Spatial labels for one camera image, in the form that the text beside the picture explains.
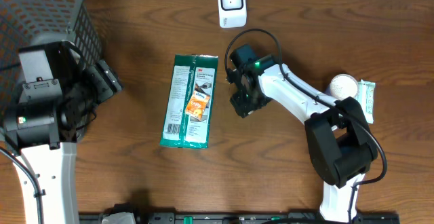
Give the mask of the orange Kleenex tissue pack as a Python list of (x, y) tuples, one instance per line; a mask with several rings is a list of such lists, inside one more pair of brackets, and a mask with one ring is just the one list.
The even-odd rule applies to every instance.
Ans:
[(184, 112), (195, 119), (201, 120), (210, 99), (211, 96), (194, 90)]

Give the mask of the green white gloves package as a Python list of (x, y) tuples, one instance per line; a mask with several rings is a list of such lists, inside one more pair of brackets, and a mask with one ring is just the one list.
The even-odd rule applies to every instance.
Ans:
[(175, 55), (160, 145), (206, 149), (218, 57)]

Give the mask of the white cotton swab tub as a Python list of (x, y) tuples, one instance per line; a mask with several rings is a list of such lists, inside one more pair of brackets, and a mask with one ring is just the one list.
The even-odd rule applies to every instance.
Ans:
[(331, 80), (325, 93), (338, 100), (344, 100), (348, 97), (356, 98), (359, 93), (359, 84), (354, 77), (348, 74), (339, 74)]

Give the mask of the mint green wipes pack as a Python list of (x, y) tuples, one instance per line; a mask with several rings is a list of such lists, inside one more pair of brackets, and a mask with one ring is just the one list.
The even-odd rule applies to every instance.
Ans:
[(363, 114), (369, 124), (374, 123), (374, 90), (376, 84), (370, 81), (360, 80), (356, 100), (361, 105)]

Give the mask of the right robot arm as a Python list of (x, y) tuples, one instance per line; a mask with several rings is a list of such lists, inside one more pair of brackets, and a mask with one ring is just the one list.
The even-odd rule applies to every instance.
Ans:
[(274, 100), (303, 125), (311, 163), (323, 180), (319, 213), (327, 221), (356, 220), (357, 190), (378, 157), (361, 105), (352, 97), (338, 100), (299, 79), (277, 57), (259, 58), (245, 44), (230, 55), (227, 79), (237, 91), (230, 102), (247, 117)]

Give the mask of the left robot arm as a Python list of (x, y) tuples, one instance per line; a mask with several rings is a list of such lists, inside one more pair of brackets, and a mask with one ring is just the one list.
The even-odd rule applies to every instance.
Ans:
[(104, 60), (86, 62), (70, 41), (21, 48), (21, 94), (5, 111), (1, 152), (18, 174), (26, 223), (78, 223), (77, 143), (96, 107), (122, 91)]

